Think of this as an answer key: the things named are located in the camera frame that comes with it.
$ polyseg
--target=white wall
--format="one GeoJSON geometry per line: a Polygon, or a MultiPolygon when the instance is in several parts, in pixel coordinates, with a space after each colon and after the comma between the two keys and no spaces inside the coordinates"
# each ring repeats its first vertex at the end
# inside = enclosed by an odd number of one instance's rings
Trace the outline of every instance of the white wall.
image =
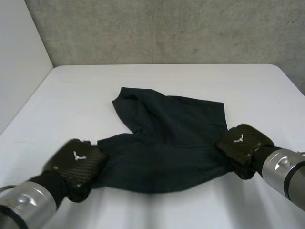
{"type": "Polygon", "coordinates": [[[53,69],[23,0],[0,0],[0,134],[53,69]]]}

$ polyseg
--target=gray concrete wall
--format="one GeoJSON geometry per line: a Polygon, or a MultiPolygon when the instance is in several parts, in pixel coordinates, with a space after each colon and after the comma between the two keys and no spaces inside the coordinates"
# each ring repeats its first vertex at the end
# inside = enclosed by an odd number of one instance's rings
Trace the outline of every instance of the gray concrete wall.
{"type": "Polygon", "coordinates": [[[25,0],[54,66],[272,63],[305,93],[304,0],[25,0]]]}

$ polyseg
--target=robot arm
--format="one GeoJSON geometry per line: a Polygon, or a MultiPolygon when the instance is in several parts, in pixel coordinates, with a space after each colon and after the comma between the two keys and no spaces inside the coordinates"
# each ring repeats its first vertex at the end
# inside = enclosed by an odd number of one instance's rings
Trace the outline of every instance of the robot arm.
{"type": "Polygon", "coordinates": [[[267,184],[305,211],[305,156],[288,149],[262,147],[253,167],[267,184]]]}
{"type": "Polygon", "coordinates": [[[96,146],[73,139],[44,166],[42,174],[0,198],[0,229],[40,229],[62,200],[84,201],[107,162],[96,146]]]}
{"type": "MultiPolygon", "coordinates": [[[[305,156],[275,147],[249,125],[239,125],[216,144],[235,173],[250,179],[255,172],[305,211],[305,156]]],[[[16,186],[0,198],[0,229],[40,229],[62,200],[81,202],[107,162],[96,146],[73,139],[44,166],[43,173],[16,186]]]]}
{"type": "Polygon", "coordinates": [[[250,179],[258,172],[305,211],[305,154],[274,146],[267,136],[246,124],[230,129],[216,145],[240,178],[250,179]]]}

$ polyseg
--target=silver metal cylinder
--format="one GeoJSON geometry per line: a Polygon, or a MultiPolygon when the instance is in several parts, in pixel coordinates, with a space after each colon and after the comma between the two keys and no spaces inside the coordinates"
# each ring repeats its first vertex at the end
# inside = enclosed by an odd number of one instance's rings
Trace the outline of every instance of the silver metal cylinder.
{"type": "MultiPolygon", "coordinates": [[[[55,214],[57,208],[53,196],[43,186],[24,182],[0,198],[0,206],[10,208],[22,218],[29,229],[39,229],[55,214]]],[[[0,228],[6,221],[0,218],[0,228]]]]}
{"type": "Polygon", "coordinates": [[[276,150],[264,162],[263,179],[287,197],[284,191],[284,181],[288,173],[302,161],[305,161],[305,156],[300,153],[288,149],[276,150]]]}

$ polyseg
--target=black t-shirt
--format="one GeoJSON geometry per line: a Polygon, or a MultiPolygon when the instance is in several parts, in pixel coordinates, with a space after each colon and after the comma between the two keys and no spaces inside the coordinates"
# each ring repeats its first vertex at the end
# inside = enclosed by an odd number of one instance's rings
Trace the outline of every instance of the black t-shirt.
{"type": "Polygon", "coordinates": [[[232,170],[215,147],[227,133],[223,103],[122,88],[113,106],[133,134],[98,141],[110,157],[94,187],[175,192],[232,170]]]}

